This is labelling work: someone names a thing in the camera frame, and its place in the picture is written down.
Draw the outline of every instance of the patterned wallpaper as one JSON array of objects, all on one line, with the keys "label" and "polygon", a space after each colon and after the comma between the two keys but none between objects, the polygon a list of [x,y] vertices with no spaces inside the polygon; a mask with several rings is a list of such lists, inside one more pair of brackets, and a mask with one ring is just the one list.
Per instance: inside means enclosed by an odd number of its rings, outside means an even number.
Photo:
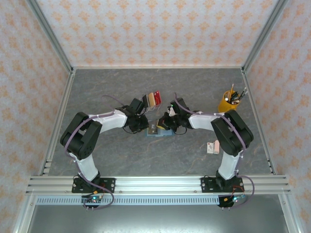
[{"label": "patterned wallpaper", "polygon": [[73,66],[241,66],[277,0],[38,0]]},{"label": "patterned wallpaper", "polygon": [[0,15],[0,232],[10,233],[68,74],[25,0],[1,0]]},{"label": "patterned wallpaper", "polygon": [[289,175],[300,217],[310,230],[310,1],[289,0],[247,78],[277,171]]}]

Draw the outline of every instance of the gray marble table surface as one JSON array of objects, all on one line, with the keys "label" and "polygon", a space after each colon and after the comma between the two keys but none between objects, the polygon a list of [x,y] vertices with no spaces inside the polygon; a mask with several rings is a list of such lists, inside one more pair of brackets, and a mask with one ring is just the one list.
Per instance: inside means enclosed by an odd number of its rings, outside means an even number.
[{"label": "gray marble table surface", "polygon": [[[64,155],[59,139],[77,112],[107,113],[120,105],[112,95],[129,104],[144,94],[161,93],[162,105],[148,112],[149,120],[159,119],[166,111],[173,93],[177,92],[191,110],[217,112],[223,93],[245,87],[239,69],[78,69],[76,71],[49,175],[76,175],[73,161]],[[240,174],[268,174],[267,157],[259,130],[246,95],[237,112],[254,134],[254,141],[245,153]],[[102,176],[117,175],[214,175],[222,159],[220,154],[207,154],[207,142],[214,142],[214,132],[188,130],[185,135],[146,137],[145,132],[128,134],[122,128],[102,133],[93,152],[95,165]]]}]

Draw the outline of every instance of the marker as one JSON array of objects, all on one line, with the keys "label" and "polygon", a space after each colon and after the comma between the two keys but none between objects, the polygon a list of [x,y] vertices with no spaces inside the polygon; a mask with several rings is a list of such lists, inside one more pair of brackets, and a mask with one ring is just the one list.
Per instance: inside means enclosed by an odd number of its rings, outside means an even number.
[{"label": "marker", "polygon": [[241,93],[241,96],[243,95],[244,91],[246,91],[246,87],[243,89],[242,93]]},{"label": "marker", "polygon": [[232,96],[231,96],[230,101],[234,100],[235,98],[237,98],[237,99],[238,99],[238,98],[239,98],[239,97],[238,97],[238,95],[239,95],[239,94],[238,94],[238,92],[237,92],[237,91],[236,91],[235,93],[233,93],[233,94],[232,94]]},{"label": "marker", "polygon": [[246,91],[246,92],[244,93],[244,95],[240,96],[239,100],[241,100],[247,93],[248,93],[248,91]]}]

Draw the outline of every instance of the black bracket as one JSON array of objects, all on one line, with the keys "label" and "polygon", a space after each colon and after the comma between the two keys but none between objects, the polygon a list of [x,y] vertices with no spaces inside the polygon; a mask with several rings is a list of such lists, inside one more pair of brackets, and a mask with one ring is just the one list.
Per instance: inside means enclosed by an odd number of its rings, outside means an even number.
[{"label": "black bracket", "polygon": [[[249,144],[254,140],[254,136],[239,114],[231,109],[225,113],[224,117],[227,118],[238,131],[243,142],[245,143],[246,148],[248,148]],[[214,119],[211,122],[211,125],[220,143],[220,147],[227,154],[236,157],[243,149],[237,135],[230,130],[230,127],[222,118]]]},{"label": "black bracket", "polygon": [[[99,178],[98,185],[114,193],[116,186],[116,178]],[[98,193],[103,193],[103,190],[90,186],[80,177],[76,177],[73,179],[73,185],[71,190],[72,193],[92,193],[95,190]]]},{"label": "black bracket", "polygon": [[[88,118],[88,115],[83,112],[77,113],[61,136],[60,143],[65,146],[75,129]],[[80,129],[85,131],[85,133],[82,135],[82,133],[77,132],[73,137],[68,145],[68,152],[72,152],[79,160],[87,158],[95,148],[101,128],[101,123],[90,120]]]},{"label": "black bracket", "polygon": [[230,182],[221,186],[219,185],[218,177],[202,177],[201,178],[201,189],[202,193],[239,193],[243,192],[242,189],[237,186],[243,186],[242,178],[234,177]]}]

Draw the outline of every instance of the metal extrusion frame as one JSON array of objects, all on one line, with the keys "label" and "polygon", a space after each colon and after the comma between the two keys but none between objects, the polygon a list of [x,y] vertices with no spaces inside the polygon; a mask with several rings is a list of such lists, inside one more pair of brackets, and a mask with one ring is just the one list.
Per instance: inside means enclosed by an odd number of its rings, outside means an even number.
[{"label": "metal extrusion frame", "polygon": [[[117,176],[116,203],[113,205],[211,205],[218,204],[218,195],[231,193],[202,193],[203,176]],[[281,201],[290,233],[302,233],[301,223],[292,209],[292,194],[285,175],[250,175],[255,184],[255,195],[274,194]],[[243,179],[245,194],[252,185]],[[19,214],[14,233],[28,231],[36,205],[81,205],[81,194],[71,193],[70,176],[33,176],[26,192],[26,200]],[[110,196],[104,196],[102,204]]]},{"label": "metal extrusion frame", "polygon": [[38,2],[36,0],[26,0],[28,2],[29,7],[32,9],[34,15],[38,19],[43,31],[45,32],[46,36],[50,40],[52,46],[54,47],[59,59],[61,60],[63,66],[68,70],[68,72],[72,71],[72,66],[68,57],[66,56],[62,46],[57,40],[49,22],[47,21],[46,17],[44,16]]},{"label": "metal extrusion frame", "polygon": [[283,9],[284,9],[287,2],[288,2],[288,0],[278,0],[278,2],[276,3],[276,6],[274,7],[268,21],[264,25],[257,41],[255,42],[252,50],[250,51],[250,53],[246,59],[246,62],[243,66],[243,70],[245,72],[247,72],[249,70],[250,66],[252,65],[252,62],[254,61],[257,54],[259,53],[262,45],[264,44],[265,40],[268,38],[270,31],[272,30],[273,26],[275,25],[278,17],[283,12]]},{"label": "metal extrusion frame", "polygon": [[239,69],[241,66],[115,66],[115,67],[73,67],[77,69]]},{"label": "metal extrusion frame", "polygon": [[51,134],[50,137],[50,142],[47,148],[47,151],[45,153],[45,159],[43,161],[43,163],[40,166],[40,170],[39,170],[39,174],[38,175],[42,175],[44,173],[48,173],[49,170],[46,170],[46,166],[50,164],[51,166],[51,162],[52,162],[52,158],[54,155],[54,151],[55,151],[55,147],[56,147],[56,143],[57,143],[57,139],[58,139],[58,135],[59,135],[59,131],[60,131],[60,127],[64,118],[64,114],[65,114],[65,109],[67,106],[67,102],[68,102],[68,98],[69,98],[69,94],[70,94],[70,90],[71,90],[71,86],[73,83],[73,79],[74,79],[74,75],[75,75],[75,71],[71,72],[68,76],[67,79],[67,84],[64,88],[63,91],[63,96],[61,98],[61,102],[59,104],[59,108],[57,111],[57,117],[54,123],[54,128],[53,128],[53,132]]},{"label": "metal extrusion frame", "polygon": [[256,121],[257,127],[259,129],[259,134],[260,134],[260,137],[261,137],[261,141],[262,141],[262,145],[263,145],[264,151],[265,151],[267,159],[268,159],[269,166],[270,166],[270,168],[272,170],[272,173],[276,174],[276,164],[275,164],[275,162],[274,162],[274,160],[273,160],[273,158],[271,156],[271,152],[270,152],[268,143],[266,141],[266,135],[265,135],[265,133],[264,133],[264,131],[262,129],[262,126],[261,126],[261,123],[260,123],[260,120],[259,120],[259,116],[258,116],[258,112],[257,112],[257,109],[256,109],[256,105],[255,105],[255,102],[254,102],[254,99],[253,99],[253,95],[252,95],[250,86],[248,84],[247,76],[245,74],[245,71],[242,68],[241,68],[241,73],[242,73],[242,76],[243,76],[243,79],[244,79],[244,83],[245,83],[246,89],[248,91],[249,100],[251,102],[251,106],[252,106],[253,113],[254,113],[254,116],[255,116],[255,121]]},{"label": "metal extrusion frame", "polygon": [[[156,195],[231,195],[231,193],[202,193],[202,176],[114,176],[116,196]],[[291,193],[285,175],[249,175],[255,184],[255,194]],[[71,176],[33,176],[26,195],[78,195],[71,193]],[[251,194],[252,185],[243,178],[246,194]]]}]

